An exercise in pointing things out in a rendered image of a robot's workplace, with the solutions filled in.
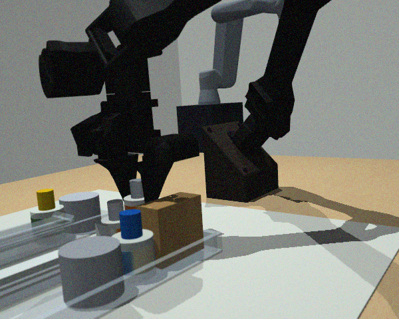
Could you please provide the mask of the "brown rectangular block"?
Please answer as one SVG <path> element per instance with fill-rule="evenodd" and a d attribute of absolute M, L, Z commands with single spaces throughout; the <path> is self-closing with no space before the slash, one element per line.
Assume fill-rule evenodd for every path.
<path fill-rule="evenodd" d="M 179 192 L 136 209 L 142 229 L 154 234 L 156 260 L 203 238 L 201 195 Z"/>

